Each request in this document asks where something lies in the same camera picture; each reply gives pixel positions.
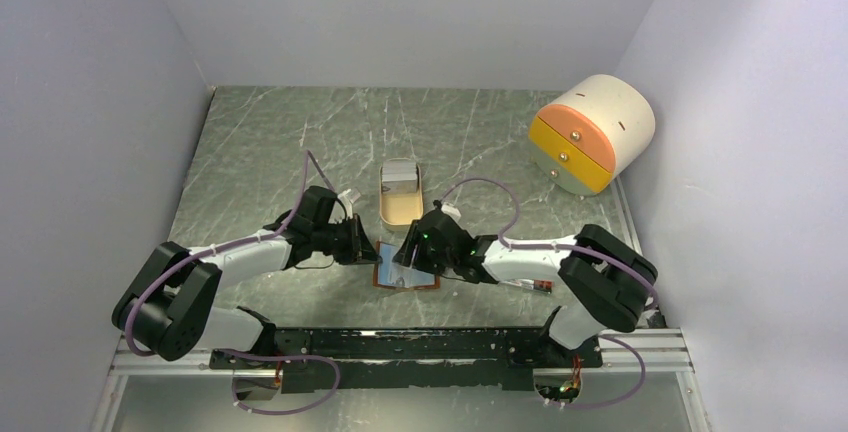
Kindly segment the brown leather card holder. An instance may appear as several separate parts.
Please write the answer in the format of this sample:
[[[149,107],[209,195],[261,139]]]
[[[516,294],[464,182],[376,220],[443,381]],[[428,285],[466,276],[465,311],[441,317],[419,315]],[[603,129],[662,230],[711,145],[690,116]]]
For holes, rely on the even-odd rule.
[[[381,262],[375,266],[372,285],[395,291],[430,290],[440,287],[440,279],[432,274],[402,266],[393,261],[398,247],[378,242],[376,250]]]

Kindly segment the beige oval tray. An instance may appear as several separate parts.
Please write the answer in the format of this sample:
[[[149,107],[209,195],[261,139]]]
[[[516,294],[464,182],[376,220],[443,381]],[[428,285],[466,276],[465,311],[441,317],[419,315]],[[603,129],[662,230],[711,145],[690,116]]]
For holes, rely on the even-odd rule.
[[[403,231],[410,226],[413,220],[418,220],[423,215],[423,185],[422,174],[419,168],[419,189],[412,194],[386,195],[380,188],[379,169],[379,216],[383,226],[390,231]]]

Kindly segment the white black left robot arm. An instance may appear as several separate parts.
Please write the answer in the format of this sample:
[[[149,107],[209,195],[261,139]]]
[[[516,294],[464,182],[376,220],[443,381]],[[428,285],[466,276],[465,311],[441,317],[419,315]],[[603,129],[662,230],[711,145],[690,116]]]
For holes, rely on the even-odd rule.
[[[134,353],[175,361],[196,348],[235,350],[261,368],[279,352],[277,327],[246,307],[215,306],[220,289],[294,269],[320,253],[339,265],[381,263],[351,202],[310,186],[295,207],[251,235],[205,247],[159,244],[115,305],[112,324]]]

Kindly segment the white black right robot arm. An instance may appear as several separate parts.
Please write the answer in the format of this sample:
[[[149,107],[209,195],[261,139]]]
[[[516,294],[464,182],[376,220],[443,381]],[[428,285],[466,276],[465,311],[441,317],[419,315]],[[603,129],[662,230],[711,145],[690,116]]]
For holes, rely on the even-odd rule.
[[[571,236],[515,240],[472,235],[440,208],[411,224],[392,261],[436,276],[450,271],[474,284],[528,279],[565,286],[576,302],[554,309],[539,341],[553,366],[565,365],[606,329],[634,331],[658,278],[649,260],[596,224]]]

